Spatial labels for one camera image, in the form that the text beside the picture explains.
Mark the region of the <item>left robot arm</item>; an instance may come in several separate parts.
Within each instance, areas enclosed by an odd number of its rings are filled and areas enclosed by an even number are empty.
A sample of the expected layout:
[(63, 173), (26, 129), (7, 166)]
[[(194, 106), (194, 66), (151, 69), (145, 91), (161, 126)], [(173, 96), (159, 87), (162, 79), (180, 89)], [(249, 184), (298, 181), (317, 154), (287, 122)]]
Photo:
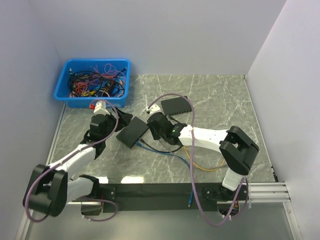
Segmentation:
[(82, 141), (69, 154), (49, 165), (37, 165), (29, 179), (22, 200), (25, 212), (30, 210), (44, 214), (45, 217), (58, 216), (66, 204), (79, 198), (100, 201), (102, 193), (97, 177), (82, 174), (72, 177), (84, 166), (96, 160), (106, 148), (106, 140), (128, 126), (133, 118), (115, 108), (114, 115), (107, 110), (91, 118), (89, 129)]

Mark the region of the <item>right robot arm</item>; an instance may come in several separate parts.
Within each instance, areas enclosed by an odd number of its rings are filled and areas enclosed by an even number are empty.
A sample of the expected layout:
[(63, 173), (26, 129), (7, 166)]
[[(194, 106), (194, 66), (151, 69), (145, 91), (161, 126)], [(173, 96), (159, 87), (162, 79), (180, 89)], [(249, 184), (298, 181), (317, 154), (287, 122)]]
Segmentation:
[(192, 127), (185, 123), (171, 123), (167, 117), (156, 112), (147, 125), (154, 140), (162, 139), (170, 145), (201, 147), (222, 154), (228, 169), (222, 180), (220, 195), (230, 200), (238, 193), (238, 185), (247, 176), (260, 151), (258, 145), (238, 126), (227, 130)]

